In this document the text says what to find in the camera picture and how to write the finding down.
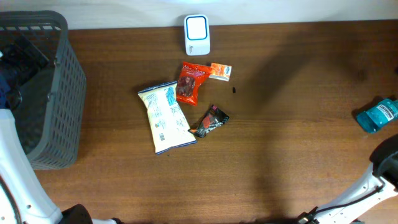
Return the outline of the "cream blue snack bag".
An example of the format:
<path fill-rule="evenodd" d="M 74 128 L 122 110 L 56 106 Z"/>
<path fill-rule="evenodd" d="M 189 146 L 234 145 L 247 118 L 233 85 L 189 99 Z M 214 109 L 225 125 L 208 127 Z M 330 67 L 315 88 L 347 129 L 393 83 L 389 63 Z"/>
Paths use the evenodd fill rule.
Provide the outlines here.
<path fill-rule="evenodd" d="M 188 132 L 190 126 L 177 102 L 177 82 L 155 85 L 137 94 L 147 108 L 155 153 L 195 144 L 195 136 Z"/>

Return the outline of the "red candy bag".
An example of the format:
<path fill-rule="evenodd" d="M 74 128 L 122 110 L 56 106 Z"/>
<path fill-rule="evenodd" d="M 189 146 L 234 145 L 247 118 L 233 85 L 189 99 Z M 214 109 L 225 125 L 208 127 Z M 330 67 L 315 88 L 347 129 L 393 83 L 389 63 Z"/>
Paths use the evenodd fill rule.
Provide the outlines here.
<path fill-rule="evenodd" d="M 211 73 L 211 67 L 183 62 L 180 76 L 177 80 L 177 100 L 196 106 L 198 103 L 198 89 Z"/>

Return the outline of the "orange tissue pack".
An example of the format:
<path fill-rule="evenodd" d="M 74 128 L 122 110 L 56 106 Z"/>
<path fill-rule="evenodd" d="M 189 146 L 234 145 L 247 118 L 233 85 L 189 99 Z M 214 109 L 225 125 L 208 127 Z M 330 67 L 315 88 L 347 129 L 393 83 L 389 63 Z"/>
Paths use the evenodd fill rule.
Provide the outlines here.
<path fill-rule="evenodd" d="M 210 78 L 228 82 L 231 76 L 232 66 L 219 63 L 211 63 Z"/>

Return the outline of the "blue mouthwash bottle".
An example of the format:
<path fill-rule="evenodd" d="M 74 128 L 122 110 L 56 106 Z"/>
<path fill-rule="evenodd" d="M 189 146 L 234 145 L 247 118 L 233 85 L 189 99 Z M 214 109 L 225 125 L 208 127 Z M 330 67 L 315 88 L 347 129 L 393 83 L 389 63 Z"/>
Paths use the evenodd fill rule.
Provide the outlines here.
<path fill-rule="evenodd" d="M 367 133 L 374 134 L 385 125 L 397 120 L 397 100 L 385 99 L 376 106 L 361 112 L 356 121 Z"/>

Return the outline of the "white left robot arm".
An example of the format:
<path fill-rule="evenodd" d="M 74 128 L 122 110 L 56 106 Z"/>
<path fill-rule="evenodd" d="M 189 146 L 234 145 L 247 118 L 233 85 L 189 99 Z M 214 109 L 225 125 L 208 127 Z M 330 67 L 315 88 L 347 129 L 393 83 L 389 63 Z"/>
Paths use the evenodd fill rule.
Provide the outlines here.
<path fill-rule="evenodd" d="M 117 218 L 91 218 L 77 204 L 61 211 L 41 186 L 19 141 L 10 110 L 1 110 L 1 223 L 117 224 Z"/>

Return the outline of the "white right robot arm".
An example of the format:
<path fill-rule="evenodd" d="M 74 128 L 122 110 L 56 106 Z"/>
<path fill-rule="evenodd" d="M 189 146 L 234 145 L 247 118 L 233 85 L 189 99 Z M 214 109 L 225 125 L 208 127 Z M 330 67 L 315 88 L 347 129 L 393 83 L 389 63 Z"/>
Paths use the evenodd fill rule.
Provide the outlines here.
<path fill-rule="evenodd" d="M 375 205 L 397 196 L 397 135 L 380 143 L 369 160 L 365 173 L 350 188 L 330 203 L 302 213 L 296 223 L 353 223 Z"/>

